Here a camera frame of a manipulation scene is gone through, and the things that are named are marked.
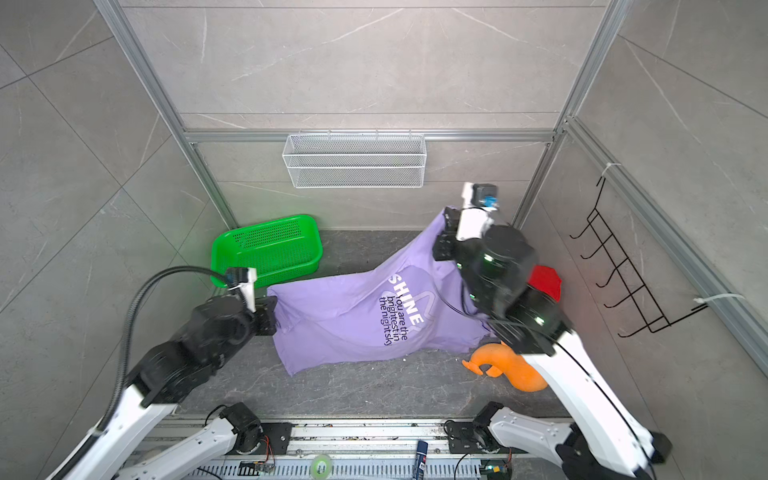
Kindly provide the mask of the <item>purple t-shirt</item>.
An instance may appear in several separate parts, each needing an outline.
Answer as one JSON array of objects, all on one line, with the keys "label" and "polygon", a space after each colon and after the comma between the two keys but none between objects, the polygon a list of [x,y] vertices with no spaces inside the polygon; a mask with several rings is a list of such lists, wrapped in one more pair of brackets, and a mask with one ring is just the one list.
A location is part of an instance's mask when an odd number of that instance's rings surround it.
[{"label": "purple t-shirt", "polygon": [[460,309],[455,263],[432,248],[442,215],[373,270],[272,285],[278,356],[289,375],[326,364],[384,361],[420,349],[464,354],[490,330]]}]

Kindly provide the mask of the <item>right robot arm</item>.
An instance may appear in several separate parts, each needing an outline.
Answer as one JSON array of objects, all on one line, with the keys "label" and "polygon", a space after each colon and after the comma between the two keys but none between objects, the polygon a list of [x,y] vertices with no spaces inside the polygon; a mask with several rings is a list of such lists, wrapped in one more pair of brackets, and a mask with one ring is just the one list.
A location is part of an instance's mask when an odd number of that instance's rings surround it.
[{"label": "right robot arm", "polygon": [[442,219],[434,259],[457,267],[461,297],[476,307],[477,320],[543,377],[571,416],[547,422],[489,403],[475,418],[478,443],[523,450],[569,479],[656,478],[670,440],[629,413],[557,302],[530,285],[538,256],[523,234],[480,207],[447,207]]}]

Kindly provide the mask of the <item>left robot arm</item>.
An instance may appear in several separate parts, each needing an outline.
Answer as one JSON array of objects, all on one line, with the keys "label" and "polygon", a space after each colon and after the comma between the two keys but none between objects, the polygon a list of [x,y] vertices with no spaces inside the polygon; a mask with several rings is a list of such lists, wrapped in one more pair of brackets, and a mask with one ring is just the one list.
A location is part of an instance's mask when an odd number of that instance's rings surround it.
[{"label": "left robot arm", "polygon": [[150,349],[124,380],[121,399],[52,473],[54,479],[182,479],[198,467],[265,444],[258,417],[243,403],[184,440],[133,465],[129,456],[161,420],[223,368],[253,337],[271,336],[277,321],[274,296],[243,303],[214,297],[196,307],[169,341]]}]

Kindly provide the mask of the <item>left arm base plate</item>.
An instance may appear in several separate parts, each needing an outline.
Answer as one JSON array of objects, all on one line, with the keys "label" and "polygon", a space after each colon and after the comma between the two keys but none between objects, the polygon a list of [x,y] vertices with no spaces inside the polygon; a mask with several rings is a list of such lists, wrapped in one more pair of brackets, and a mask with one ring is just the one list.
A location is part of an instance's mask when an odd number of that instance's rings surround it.
[{"label": "left arm base plate", "polygon": [[293,424],[290,422],[267,422],[258,427],[249,427],[244,433],[236,430],[234,446],[227,455],[285,455],[291,439]]}]

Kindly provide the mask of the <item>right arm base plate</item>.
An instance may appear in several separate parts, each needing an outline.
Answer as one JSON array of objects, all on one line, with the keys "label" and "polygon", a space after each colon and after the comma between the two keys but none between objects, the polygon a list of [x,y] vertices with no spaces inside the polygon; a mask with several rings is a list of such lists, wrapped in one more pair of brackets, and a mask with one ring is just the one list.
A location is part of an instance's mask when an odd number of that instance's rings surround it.
[{"label": "right arm base plate", "polygon": [[442,427],[452,454],[495,454],[500,449],[490,433],[473,422],[446,420]]}]

